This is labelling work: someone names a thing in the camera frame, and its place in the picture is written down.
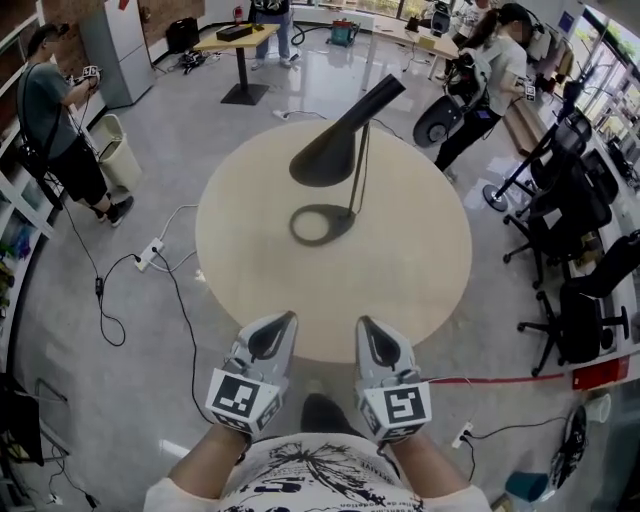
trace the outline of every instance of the wall outlet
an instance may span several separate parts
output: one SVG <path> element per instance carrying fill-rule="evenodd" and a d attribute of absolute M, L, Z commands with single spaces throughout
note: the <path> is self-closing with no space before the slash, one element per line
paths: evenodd
<path fill-rule="evenodd" d="M 62 505 L 62 498 L 60 496 L 56 496 L 55 494 L 49 494 L 48 501 L 52 505 Z"/>
<path fill-rule="evenodd" d="M 460 448 L 460 445 L 462 444 L 462 440 L 460 438 L 464 435 L 464 431 L 468 430 L 469 432 L 471 432 L 472 429 L 473 425 L 467 421 L 464 424 L 464 427 L 460 429 L 460 432 L 458 432 L 458 435 L 454 438 L 453 442 L 451 443 L 451 447 L 456 450 Z"/>
<path fill-rule="evenodd" d="M 164 243 L 162 243 L 159 238 L 154 238 L 147 248 L 142 251 L 140 262 L 136 261 L 136 267 L 138 267 L 140 272 L 144 272 L 149 266 L 149 262 L 153 261 L 153 258 L 156 257 L 156 254 L 153 252 L 154 247 L 160 252 L 164 248 Z"/>

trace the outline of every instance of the gray floor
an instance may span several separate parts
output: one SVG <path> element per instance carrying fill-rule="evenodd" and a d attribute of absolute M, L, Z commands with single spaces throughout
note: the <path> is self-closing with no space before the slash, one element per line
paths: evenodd
<path fill-rule="evenodd" d="M 255 107 L 219 103 L 237 82 L 235 57 L 223 55 L 189 76 L 159 73 L 157 85 L 135 107 L 117 112 L 144 170 L 135 191 L 135 209 L 120 228 L 112 230 L 69 203 L 102 273 L 124 254 L 141 252 L 160 234 L 176 207 L 197 203 L 226 155 L 250 137 L 285 122 L 273 110 L 316 111 L 337 118 L 356 101 L 369 37 L 358 36 L 351 49 L 343 49 L 327 46 L 326 36 L 324 31 L 310 34 L 300 49 L 301 58 L 289 71 L 275 61 L 260 71 L 249 71 L 252 81 L 271 85 Z M 419 115 L 440 94 L 427 79 L 429 66 L 424 63 L 413 62 L 406 73 L 401 72 L 410 57 L 407 49 L 381 43 L 370 82 L 371 87 L 387 73 L 401 77 L 406 93 L 378 117 L 406 140 Z M 418 53 L 416 58 L 424 57 Z M 286 122 L 308 118 L 292 115 Z M 426 151 L 430 158 L 436 154 L 437 148 Z M 424 376 L 528 376 L 540 355 L 543 338 L 515 330 L 519 320 L 541 318 L 531 288 L 533 260 L 525 254 L 508 266 L 502 263 L 502 254 L 522 239 L 515 229 L 502 224 L 501 215 L 480 196 L 483 184 L 499 182 L 515 163 L 514 147 L 500 124 L 487 141 L 475 144 L 453 166 L 458 175 L 455 189 L 473 235 L 473 267 L 452 317 L 416 347 Z M 171 225 L 164 253 L 170 262 L 194 249 L 194 219 L 195 211 L 186 210 Z M 69 397 L 68 409 L 55 411 L 47 406 L 43 414 L 71 447 L 68 471 L 75 482 L 98 497 L 105 510 L 140 510 L 148 486 L 176 461 L 160 449 L 160 443 L 191 447 L 207 429 L 190 397 L 192 346 L 187 327 L 169 277 L 152 269 L 141 274 L 126 261 L 109 278 L 105 309 L 122 319 L 127 341 L 118 349 L 107 345 L 100 335 L 91 265 L 66 215 L 60 215 L 55 228 L 56 237 L 44 247 L 27 292 L 16 372 L 28 387 L 44 377 Z M 176 277 L 199 347 L 196 396 L 202 402 L 211 370 L 220 364 L 238 325 L 197 279 L 198 268 L 193 257 Z M 553 283 L 547 289 L 553 291 Z M 106 331 L 118 339 L 120 333 L 112 327 L 108 325 Z M 289 400 L 269 434 L 296 430 L 305 381 L 310 378 L 325 381 L 361 426 L 352 410 L 353 368 L 296 360 Z M 570 377 L 473 389 L 466 384 L 434 384 L 434 419 L 428 431 L 468 474 L 469 447 L 453 450 L 450 443 L 474 411 L 475 432 L 480 434 L 507 424 L 566 415 L 580 399 L 571 391 Z M 473 482 L 494 500 L 513 470 L 547 471 L 561 431 L 562 423 L 556 422 L 478 441 Z M 594 428 L 590 434 L 591 445 L 579 472 L 538 510 L 588 510 L 600 485 L 606 427 Z M 48 477 L 56 470 L 51 464 L 22 469 L 29 485 L 45 499 Z M 54 480 L 53 486 L 68 510 L 86 510 L 83 496 L 63 477 Z M 38 497 L 35 502 L 41 503 Z"/>

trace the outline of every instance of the table leg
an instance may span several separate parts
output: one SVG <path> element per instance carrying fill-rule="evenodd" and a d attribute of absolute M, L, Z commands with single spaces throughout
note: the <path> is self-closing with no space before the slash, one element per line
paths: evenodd
<path fill-rule="evenodd" d="M 247 80 L 247 65 L 244 58 L 244 48 L 236 48 L 236 59 L 238 60 L 238 75 L 240 83 L 232 87 L 220 103 L 231 103 L 234 105 L 257 105 L 264 93 L 269 90 L 268 85 L 250 84 Z"/>
<path fill-rule="evenodd" d="M 429 72 L 429 80 L 433 80 L 433 75 L 436 74 L 436 67 L 438 66 L 438 59 L 440 58 L 437 55 L 434 55 L 434 57 L 433 64 L 431 64 L 431 71 Z"/>
<path fill-rule="evenodd" d="M 374 35 L 371 35 L 371 41 L 369 42 L 369 53 L 367 54 L 367 63 L 364 67 L 364 75 L 362 76 L 362 84 L 360 85 L 360 89 L 363 91 L 366 91 L 367 86 L 369 85 L 369 79 L 371 78 L 371 68 L 373 67 L 373 60 L 376 56 L 377 45 L 378 38 Z"/>

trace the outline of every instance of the hair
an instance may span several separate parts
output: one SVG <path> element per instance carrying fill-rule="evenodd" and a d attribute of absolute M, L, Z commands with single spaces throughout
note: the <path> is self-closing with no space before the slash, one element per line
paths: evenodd
<path fill-rule="evenodd" d="M 44 43 L 48 37 L 53 35 L 58 36 L 59 34 L 58 27 L 53 23 L 42 25 L 29 40 L 29 44 L 27 45 L 27 58 L 33 57 L 40 48 L 40 45 Z"/>
<path fill-rule="evenodd" d="M 471 37 L 465 43 L 465 48 L 479 48 L 487 42 L 498 28 L 498 25 L 507 25 L 514 21 L 522 23 L 523 29 L 529 34 L 533 28 L 529 12 L 520 4 L 504 4 L 499 9 L 491 9 L 484 15 L 471 33 Z"/>

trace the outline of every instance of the wooden tabletop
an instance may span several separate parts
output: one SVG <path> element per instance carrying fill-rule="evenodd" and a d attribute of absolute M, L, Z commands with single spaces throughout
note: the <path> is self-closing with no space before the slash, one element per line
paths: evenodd
<path fill-rule="evenodd" d="M 458 57 L 458 47 L 447 34 L 442 34 L 442 37 L 434 37 L 431 35 L 431 29 L 418 27 L 418 32 L 416 33 L 405 30 L 406 26 L 406 21 L 389 18 L 388 16 L 376 16 L 373 21 L 373 34 L 396 43 L 410 45 L 418 43 L 420 36 L 423 36 L 433 41 L 433 49 L 428 50 L 429 52 L 446 59 Z"/>
<path fill-rule="evenodd" d="M 196 247 L 212 293 L 240 325 L 292 310 L 299 320 L 297 356 L 352 363 L 361 315 L 391 325 L 414 344 L 445 322 L 469 278 L 471 234 L 458 195 L 434 164 L 372 128 L 355 224 L 324 246 L 298 244 L 289 232 L 298 208 L 349 202 L 353 175 L 311 188 L 289 174 L 291 159 L 331 123 L 283 124 L 211 169 Z M 317 221 L 300 218 L 299 233 L 319 238 L 324 226 Z"/>
<path fill-rule="evenodd" d="M 253 33 L 236 39 L 235 41 L 221 41 L 216 37 L 216 34 L 211 34 L 204 41 L 200 41 L 193 47 L 194 50 L 222 50 L 224 48 L 254 48 L 258 46 L 265 39 L 268 39 L 280 25 L 265 24 L 262 25 L 264 30 L 253 29 Z M 224 30 L 229 27 L 222 27 L 220 30 Z"/>

